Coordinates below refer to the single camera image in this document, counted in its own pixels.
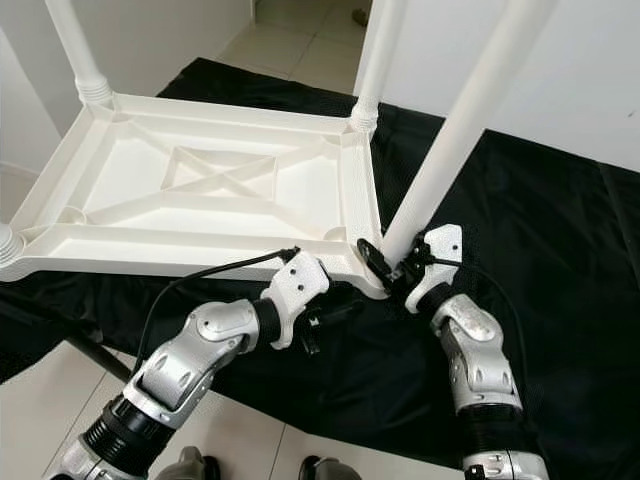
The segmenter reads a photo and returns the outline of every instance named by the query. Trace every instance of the white wall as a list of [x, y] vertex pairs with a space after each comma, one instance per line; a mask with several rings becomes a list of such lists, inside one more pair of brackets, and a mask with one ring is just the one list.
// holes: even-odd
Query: white wall
[[0, 29], [0, 174], [37, 177], [58, 143], [51, 117]]
[[[217, 57], [251, 22], [250, 0], [77, 0], [98, 64], [122, 93], [157, 94], [191, 60]], [[44, 0], [0, 0], [0, 26], [56, 127], [77, 115], [73, 73]]]
[[[446, 116], [504, 0], [408, 3], [384, 101]], [[638, 18], [637, 0], [560, 0], [489, 128], [640, 171]]]

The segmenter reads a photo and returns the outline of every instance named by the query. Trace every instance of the white plastic surface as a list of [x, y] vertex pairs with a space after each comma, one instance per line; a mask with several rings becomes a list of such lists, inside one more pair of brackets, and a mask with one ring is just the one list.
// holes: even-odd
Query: white plastic surface
[[382, 239], [368, 138], [347, 119], [116, 94], [113, 108], [85, 106], [11, 227], [25, 248], [0, 281], [178, 276], [297, 245], [383, 296], [353, 248]]
[[508, 0], [451, 113], [427, 153], [382, 244], [395, 266], [431, 220], [506, 96], [557, 0]]
[[[443, 225], [427, 232], [424, 243], [429, 245], [431, 255], [440, 260], [462, 262], [462, 227], [460, 225]], [[434, 287], [441, 283], [453, 284], [453, 277], [458, 267], [434, 263], [424, 267], [424, 277], [416, 288], [407, 296], [405, 308], [413, 314], [418, 313], [418, 303]]]
[[308, 252], [298, 253], [276, 273], [262, 298], [270, 298], [280, 317], [280, 338], [271, 343], [276, 350], [291, 345], [293, 326], [307, 304], [327, 293], [329, 279], [320, 262]]
[[0, 222], [0, 268], [20, 254], [22, 238], [13, 234], [9, 225]]
[[96, 65], [71, 0], [46, 0], [46, 2], [73, 68], [80, 99], [86, 103], [109, 105], [111, 87]]
[[383, 12], [374, 39], [371, 58], [364, 73], [362, 89], [351, 112], [351, 127], [371, 137], [378, 122], [378, 105], [389, 74], [389, 67], [400, 35], [407, 0], [383, 0]]

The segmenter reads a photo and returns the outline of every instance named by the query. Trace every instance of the black pole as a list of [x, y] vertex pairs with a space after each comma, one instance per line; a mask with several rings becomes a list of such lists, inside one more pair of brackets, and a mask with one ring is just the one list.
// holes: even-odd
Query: black pole
[[66, 340], [91, 360], [105, 368], [114, 377], [124, 383], [129, 381], [131, 370], [102, 345], [95, 343], [80, 333], [72, 333]]

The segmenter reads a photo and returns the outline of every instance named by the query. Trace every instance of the silver robot arm segment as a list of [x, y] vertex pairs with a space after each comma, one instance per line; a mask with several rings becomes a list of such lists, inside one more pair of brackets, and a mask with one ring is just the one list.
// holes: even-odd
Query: silver robot arm segment
[[430, 319], [449, 361], [453, 403], [461, 428], [468, 480], [548, 480], [527, 428], [503, 332], [488, 312], [451, 285], [462, 265], [462, 229], [445, 225], [416, 237], [409, 255], [392, 269], [365, 240], [367, 266], [405, 308]]
[[259, 342], [288, 347], [295, 320], [328, 289], [318, 260], [299, 253], [276, 273], [260, 300], [205, 303], [191, 312], [182, 332], [160, 346], [125, 386], [124, 397], [157, 422], [180, 428], [218, 370]]

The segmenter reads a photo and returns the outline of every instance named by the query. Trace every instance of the black cloth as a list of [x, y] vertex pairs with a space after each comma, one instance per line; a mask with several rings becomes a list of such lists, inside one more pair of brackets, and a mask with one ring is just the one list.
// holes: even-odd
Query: black cloth
[[[347, 116], [354, 99], [198, 59], [161, 94]], [[442, 119], [382, 105], [372, 144], [388, 225]], [[463, 226], [465, 262], [491, 273], [522, 320], [527, 403], [559, 479], [640, 478], [640, 175], [488, 131], [432, 226]], [[0, 288], [6, 380], [70, 326], [99, 330], [134, 353], [165, 278], [40, 272]], [[484, 280], [460, 285], [503, 325], [521, 381], [513, 316]], [[203, 280], [158, 309], [151, 346], [177, 333], [199, 302], [255, 298], [264, 285]], [[260, 351], [235, 360], [216, 390], [307, 432], [457, 466], [447, 363], [424, 319], [392, 301], [364, 302], [321, 333], [322, 353]]]

